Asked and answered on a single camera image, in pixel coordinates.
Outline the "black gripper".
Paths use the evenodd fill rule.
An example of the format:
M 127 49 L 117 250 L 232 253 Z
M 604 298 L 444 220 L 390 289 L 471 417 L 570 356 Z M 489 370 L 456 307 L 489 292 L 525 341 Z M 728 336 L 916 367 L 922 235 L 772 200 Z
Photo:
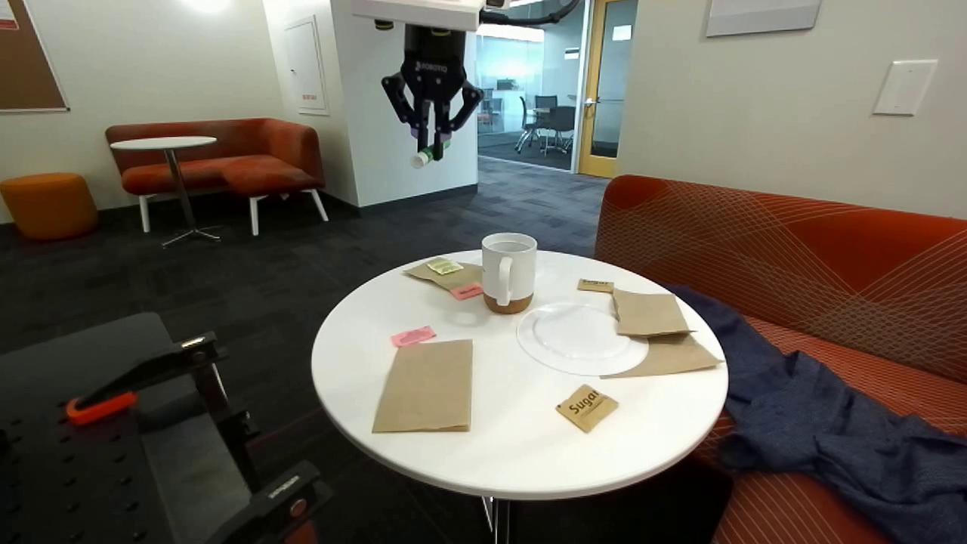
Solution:
M 410 131 L 420 152 L 418 113 L 406 98 L 406 85 L 422 100 L 455 100 L 461 92 L 461 109 L 442 106 L 434 132 L 434 161 L 452 149 L 455 132 L 484 104 L 484 92 L 466 82 L 466 33 L 442 27 L 406 27 L 406 60 L 402 72 L 384 75 L 381 88 L 395 118 Z

